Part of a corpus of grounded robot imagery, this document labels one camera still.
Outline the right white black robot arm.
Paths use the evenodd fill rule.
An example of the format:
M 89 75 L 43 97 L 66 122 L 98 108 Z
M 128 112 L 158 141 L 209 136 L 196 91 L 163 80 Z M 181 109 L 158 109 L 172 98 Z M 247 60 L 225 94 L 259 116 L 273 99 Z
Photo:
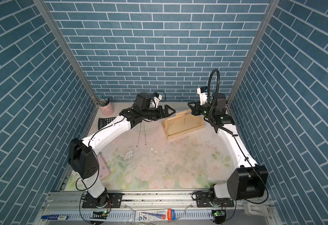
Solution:
M 207 87 L 197 90 L 200 100 L 189 102 L 187 105 L 194 116 L 203 116 L 210 124 L 229 151 L 234 170 L 230 177 L 221 184 L 214 182 L 209 189 L 212 203 L 222 204 L 225 199 L 246 200 L 260 198 L 268 194 L 266 182 L 268 170 L 260 166 L 246 149 L 240 138 L 234 119 L 226 112 L 227 99 L 224 94 L 215 93 L 209 96 Z

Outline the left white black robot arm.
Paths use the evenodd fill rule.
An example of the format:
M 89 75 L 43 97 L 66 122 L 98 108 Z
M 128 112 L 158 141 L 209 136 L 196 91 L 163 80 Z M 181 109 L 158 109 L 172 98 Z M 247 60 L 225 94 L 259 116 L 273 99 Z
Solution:
M 176 113 L 169 105 L 161 106 L 162 95 L 141 92 L 134 104 L 121 110 L 108 125 L 83 139 L 74 138 L 68 146 L 68 164 L 79 174 L 86 191 L 94 200 L 106 197 L 107 190 L 99 178 L 98 154 L 115 138 L 134 128 L 143 121 L 158 121 Z

